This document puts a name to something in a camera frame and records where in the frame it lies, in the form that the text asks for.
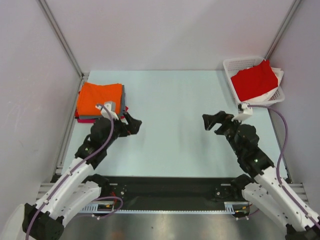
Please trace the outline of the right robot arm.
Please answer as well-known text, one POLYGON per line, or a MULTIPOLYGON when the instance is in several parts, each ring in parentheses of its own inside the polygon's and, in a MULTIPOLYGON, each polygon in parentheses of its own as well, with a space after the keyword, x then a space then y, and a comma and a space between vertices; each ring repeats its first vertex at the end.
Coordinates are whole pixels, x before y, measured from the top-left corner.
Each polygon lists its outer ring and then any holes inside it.
POLYGON ((231 182, 231 196, 255 205, 285 231, 285 239, 318 240, 319 214, 281 178, 273 161, 259 148, 256 128, 235 120, 234 115, 224 111, 203 114, 202 119, 207 131, 220 124, 215 134, 225 136, 244 171, 231 182))

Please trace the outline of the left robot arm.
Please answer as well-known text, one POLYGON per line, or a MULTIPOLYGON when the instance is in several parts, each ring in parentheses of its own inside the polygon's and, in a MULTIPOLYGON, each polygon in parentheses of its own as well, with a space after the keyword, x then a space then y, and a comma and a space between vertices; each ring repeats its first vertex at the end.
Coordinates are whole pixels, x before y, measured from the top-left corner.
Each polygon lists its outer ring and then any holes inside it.
POLYGON ((97 119, 74 155, 68 170, 35 204, 24 205, 22 230, 25 238, 58 240, 70 220, 92 201, 121 201, 112 194, 110 181, 94 170, 118 138, 136 135, 142 125, 129 113, 126 122, 107 114, 97 119))

